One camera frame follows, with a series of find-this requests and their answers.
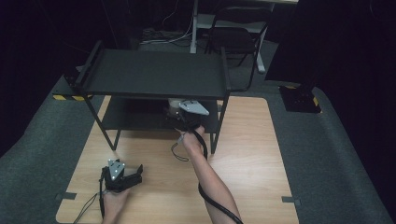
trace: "chair backrest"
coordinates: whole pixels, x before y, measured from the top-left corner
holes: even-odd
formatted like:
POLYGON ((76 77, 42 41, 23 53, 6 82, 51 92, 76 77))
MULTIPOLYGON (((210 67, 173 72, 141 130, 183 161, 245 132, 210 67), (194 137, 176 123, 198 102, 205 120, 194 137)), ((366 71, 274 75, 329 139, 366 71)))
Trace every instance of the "chair backrest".
POLYGON ((253 23, 271 20, 272 11, 265 7, 226 7, 221 9, 213 20, 212 27, 217 21, 231 21, 235 23, 253 23))

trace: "lower shelf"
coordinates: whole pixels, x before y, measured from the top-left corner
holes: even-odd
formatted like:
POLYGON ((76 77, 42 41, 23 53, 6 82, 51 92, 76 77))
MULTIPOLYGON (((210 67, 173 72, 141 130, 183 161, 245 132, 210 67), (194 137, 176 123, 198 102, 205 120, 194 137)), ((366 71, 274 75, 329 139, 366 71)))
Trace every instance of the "lower shelf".
MULTIPOLYGON (((209 116, 201 116, 206 133, 215 133, 219 125, 217 101, 199 101, 209 116)), ((106 130, 166 131, 179 121, 166 116, 166 100, 142 100, 111 97, 102 123, 106 130)))

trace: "person's arm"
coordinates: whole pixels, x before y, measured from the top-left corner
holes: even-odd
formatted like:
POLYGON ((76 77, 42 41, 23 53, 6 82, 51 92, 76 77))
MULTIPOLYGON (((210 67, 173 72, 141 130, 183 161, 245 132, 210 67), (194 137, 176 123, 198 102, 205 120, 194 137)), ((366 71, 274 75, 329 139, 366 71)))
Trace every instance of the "person's arm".
POLYGON ((109 191, 104 195, 105 200, 105 216, 103 217, 102 224, 116 224, 120 213, 126 203, 129 191, 126 189, 120 193, 109 191))
MULTIPOLYGON (((196 132, 202 135, 204 133, 204 127, 199 127, 196 132)), ((207 162, 201 149, 201 144, 198 142, 195 135, 193 133, 184 133, 183 145, 189 154, 194 171, 206 195, 230 210, 237 217, 241 218, 235 200, 233 199, 233 195, 207 162)), ((213 223, 234 223, 232 219, 221 212, 218 208, 207 202, 205 202, 205 205, 213 223)))

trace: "wooden board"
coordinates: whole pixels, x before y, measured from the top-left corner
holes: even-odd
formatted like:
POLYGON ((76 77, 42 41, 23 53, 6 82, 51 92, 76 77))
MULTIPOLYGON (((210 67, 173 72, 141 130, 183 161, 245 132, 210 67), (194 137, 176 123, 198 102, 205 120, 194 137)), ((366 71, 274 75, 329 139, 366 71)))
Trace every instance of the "wooden board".
MULTIPOLYGON (((106 97, 99 111, 106 110, 106 97)), ((126 172, 144 166, 143 183, 133 187, 120 223, 211 223, 197 178, 189 161, 177 160, 170 148, 178 133, 123 131, 113 152, 96 123, 83 149, 67 192, 57 213, 60 223, 72 223, 84 203, 99 190, 98 179, 107 160, 120 159, 126 172)), ((176 153, 187 156, 179 146, 176 153)), ((298 223, 268 104, 262 98, 231 97, 217 151, 210 164, 233 194, 244 223, 298 223)), ((100 223, 98 199, 79 223, 100 223)))

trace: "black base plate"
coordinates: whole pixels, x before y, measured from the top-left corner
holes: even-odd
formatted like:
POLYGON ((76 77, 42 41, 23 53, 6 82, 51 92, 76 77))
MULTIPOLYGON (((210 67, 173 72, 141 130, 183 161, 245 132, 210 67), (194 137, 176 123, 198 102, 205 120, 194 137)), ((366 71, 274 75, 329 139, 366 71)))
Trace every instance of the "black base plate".
POLYGON ((279 91, 287 111, 316 114, 321 112, 318 100, 312 92, 305 93, 303 97, 298 89, 279 87, 279 91))

